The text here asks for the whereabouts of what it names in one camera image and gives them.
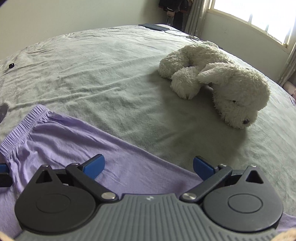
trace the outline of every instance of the plush dog's head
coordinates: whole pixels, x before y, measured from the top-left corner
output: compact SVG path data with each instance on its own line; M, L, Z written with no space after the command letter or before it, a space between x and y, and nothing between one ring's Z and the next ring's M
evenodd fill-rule
M268 80L252 68L236 64L208 64L198 75L198 81L212 83L213 100L224 121L244 129L253 124L258 111L269 100Z

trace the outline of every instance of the ribbed gray surface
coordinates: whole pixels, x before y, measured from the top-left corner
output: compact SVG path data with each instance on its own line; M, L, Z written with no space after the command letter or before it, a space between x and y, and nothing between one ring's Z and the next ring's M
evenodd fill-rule
M269 241L275 231L241 235L213 224L196 204L175 194L125 195L116 204L104 204L84 227L57 236L27 231L17 241Z

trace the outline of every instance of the elastic waistband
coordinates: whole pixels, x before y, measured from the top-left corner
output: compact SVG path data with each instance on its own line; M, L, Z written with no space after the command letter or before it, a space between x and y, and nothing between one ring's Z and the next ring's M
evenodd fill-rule
M13 150L24 143L29 132L40 122L47 121L49 109L43 105L35 106L29 114L15 127L0 145L0 152L7 161Z

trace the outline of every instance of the white plush dog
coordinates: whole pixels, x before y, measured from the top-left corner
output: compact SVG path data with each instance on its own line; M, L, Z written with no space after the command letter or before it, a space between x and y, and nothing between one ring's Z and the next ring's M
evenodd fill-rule
M179 97L192 99L203 85L213 88L213 101L222 119L243 129L253 124L267 105L267 79L252 68L239 66L211 42L187 45L160 61L159 74L172 79Z

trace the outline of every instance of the purple pants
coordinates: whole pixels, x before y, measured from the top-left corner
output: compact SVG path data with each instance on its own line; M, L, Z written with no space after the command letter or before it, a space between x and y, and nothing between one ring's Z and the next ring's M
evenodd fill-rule
M103 154L105 169L96 181L119 196L124 193L179 196L202 181L194 173L42 105L36 106L6 137L0 152L14 183L10 188L0 188L0 231L11 237L21 232L14 214L15 201L42 164L60 169ZM294 217L284 215L280 229L295 225Z

